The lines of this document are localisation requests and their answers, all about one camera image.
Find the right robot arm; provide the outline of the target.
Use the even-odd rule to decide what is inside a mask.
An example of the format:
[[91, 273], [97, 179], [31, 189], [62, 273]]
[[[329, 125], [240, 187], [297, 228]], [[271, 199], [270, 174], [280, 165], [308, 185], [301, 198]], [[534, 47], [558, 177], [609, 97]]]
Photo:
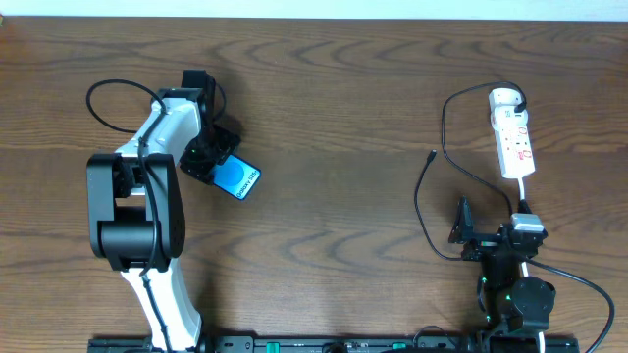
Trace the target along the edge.
[[548, 233], [539, 216], [527, 203], [493, 233], [474, 229], [469, 202], [462, 197], [457, 205], [448, 241], [461, 244], [461, 259], [479, 262], [480, 302], [488, 316], [488, 327], [477, 333], [482, 352], [543, 352], [544, 332], [550, 327], [555, 288], [532, 277], [525, 263], [538, 254]]

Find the blue Galaxy smartphone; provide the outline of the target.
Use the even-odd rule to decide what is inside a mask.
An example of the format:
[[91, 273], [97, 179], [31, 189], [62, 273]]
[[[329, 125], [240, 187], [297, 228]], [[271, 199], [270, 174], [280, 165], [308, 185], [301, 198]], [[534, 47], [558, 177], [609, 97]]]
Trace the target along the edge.
[[261, 171], [236, 155], [230, 155], [211, 172], [213, 184], [243, 201], [261, 177]]

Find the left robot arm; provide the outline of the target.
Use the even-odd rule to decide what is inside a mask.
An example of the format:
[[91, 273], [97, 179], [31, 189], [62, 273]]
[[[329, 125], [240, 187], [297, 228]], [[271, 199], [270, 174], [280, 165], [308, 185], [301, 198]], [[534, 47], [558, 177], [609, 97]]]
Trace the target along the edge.
[[239, 137], [218, 126], [222, 87], [207, 72], [186, 70], [175, 88], [153, 91], [110, 78], [87, 90], [128, 85], [147, 93], [150, 113], [131, 139], [86, 165], [89, 242], [133, 289], [150, 325], [148, 352], [207, 352], [202, 315], [187, 293], [180, 256], [185, 216], [178, 170], [203, 183], [234, 155]]

